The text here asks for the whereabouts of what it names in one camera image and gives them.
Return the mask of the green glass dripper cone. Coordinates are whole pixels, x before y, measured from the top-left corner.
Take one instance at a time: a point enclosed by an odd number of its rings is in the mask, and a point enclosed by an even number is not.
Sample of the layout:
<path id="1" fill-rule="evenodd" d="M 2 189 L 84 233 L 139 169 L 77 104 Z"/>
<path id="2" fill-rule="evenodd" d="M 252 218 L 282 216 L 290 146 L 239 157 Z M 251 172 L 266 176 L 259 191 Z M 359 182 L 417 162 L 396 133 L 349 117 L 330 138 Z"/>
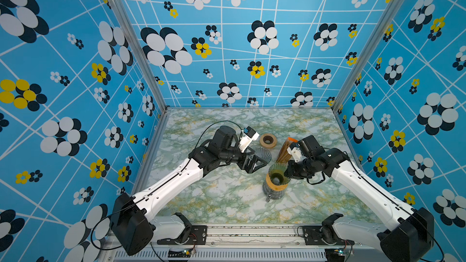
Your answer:
<path id="1" fill-rule="evenodd" d="M 287 168 L 284 164 L 274 164 L 269 168 L 268 175 L 273 185 L 284 186 L 290 182 L 290 178 L 285 175 Z"/>

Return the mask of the wooden ring dripper holder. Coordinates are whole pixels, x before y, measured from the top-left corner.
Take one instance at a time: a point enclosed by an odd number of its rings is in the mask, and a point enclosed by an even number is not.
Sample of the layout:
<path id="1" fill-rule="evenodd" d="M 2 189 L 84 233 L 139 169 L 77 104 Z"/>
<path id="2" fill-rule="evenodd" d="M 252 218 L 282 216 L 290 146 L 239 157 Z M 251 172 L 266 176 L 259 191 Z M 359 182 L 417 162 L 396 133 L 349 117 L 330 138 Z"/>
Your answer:
<path id="1" fill-rule="evenodd" d="M 281 173 L 272 173 L 266 176 L 266 184 L 274 190 L 285 190 L 288 187 L 290 179 Z"/>

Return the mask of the grey ribbed glass carafe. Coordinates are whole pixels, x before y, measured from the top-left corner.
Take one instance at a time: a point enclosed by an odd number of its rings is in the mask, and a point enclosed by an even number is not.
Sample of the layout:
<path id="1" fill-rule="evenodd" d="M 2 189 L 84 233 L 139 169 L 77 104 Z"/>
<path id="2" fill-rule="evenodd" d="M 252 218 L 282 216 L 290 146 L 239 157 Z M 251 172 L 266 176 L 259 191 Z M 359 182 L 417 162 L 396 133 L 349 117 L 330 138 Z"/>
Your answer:
<path id="1" fill-rule="evenodd" d="M 285 190 L 274 190 L 271 189 L 266 183 L 263 183 L 262 186 L 263 193 L 266 196 L 266 202 L 270 202 L 271 200 L 280 200 L 285 195 Z"/>

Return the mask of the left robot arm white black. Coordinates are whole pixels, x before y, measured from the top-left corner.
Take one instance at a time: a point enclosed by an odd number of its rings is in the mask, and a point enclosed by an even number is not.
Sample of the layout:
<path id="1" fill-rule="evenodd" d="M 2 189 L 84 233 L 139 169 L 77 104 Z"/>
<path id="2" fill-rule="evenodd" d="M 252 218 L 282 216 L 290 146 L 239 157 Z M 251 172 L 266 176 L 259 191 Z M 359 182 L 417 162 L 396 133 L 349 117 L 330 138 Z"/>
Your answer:
<path id="1" fill-rule="evenodd" d="M 110 228 L 125 252 L 135 255 L 153 239 L 187 243 L 192 224 L 183 214 L 162 218 L 157 214 L 185 188 L 219 167 L 236 164 L 246 173 L 265 167 L 271 161 L 270 152 L 250 147 L 258 138 L 259 134 L 251 127 L 237 135 L 232 127 L 221 126 L 213 138 L 196 146 L 160 181 L 132 196 L 118 197 L 110 215 Z"/>

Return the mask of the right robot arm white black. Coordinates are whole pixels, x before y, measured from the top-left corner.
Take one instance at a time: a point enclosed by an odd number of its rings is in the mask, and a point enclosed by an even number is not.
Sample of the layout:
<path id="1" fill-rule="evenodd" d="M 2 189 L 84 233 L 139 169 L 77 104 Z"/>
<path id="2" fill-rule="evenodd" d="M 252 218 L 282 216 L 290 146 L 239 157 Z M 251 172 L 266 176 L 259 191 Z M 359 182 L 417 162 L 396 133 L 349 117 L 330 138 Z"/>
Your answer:
<path id="1" fill-rule="evenodd" d="M 381 251 L 392 262 L 417 262 L 434 247 L 434 218 L 396 198 L 354 165 L 339 149 L 324 149 L 313 136 L 292 143 L 285 176 L 309 181 L 318 173 L 332 178 L 368 206 L 381 223 L 365 223 L 334 213 L 322 222 L 327 244 L 339 240 L 362 243 Z"/>

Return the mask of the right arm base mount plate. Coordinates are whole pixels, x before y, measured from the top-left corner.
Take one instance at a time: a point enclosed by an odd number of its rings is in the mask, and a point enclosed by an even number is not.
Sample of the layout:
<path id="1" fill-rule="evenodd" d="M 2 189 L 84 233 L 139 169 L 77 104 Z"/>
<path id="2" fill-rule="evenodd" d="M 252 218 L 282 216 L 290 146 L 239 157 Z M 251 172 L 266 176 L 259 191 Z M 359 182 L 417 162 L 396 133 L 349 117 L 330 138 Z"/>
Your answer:
<path id="1" fill-rule="evenodd" d="M 297 234 L 305 240 L 307 246 L 347 246 L 351 244 L 337 237 L 331 230 L 323 226 L 299 226 Z"/>

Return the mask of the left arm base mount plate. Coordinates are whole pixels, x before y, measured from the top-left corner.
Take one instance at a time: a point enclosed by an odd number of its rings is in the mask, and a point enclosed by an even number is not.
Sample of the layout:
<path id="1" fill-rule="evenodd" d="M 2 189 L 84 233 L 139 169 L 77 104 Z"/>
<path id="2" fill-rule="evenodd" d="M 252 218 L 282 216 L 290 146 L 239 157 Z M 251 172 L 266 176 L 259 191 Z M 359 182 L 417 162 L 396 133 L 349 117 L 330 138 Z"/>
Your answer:
<path id="1" fill-rule="evenodd" d="M 205 225 L 193 225 L 184 229 L 176 238 L 165 238 L 157 241 L 158 245 L 194 246 L 205 245 L 208 227 Z"/>

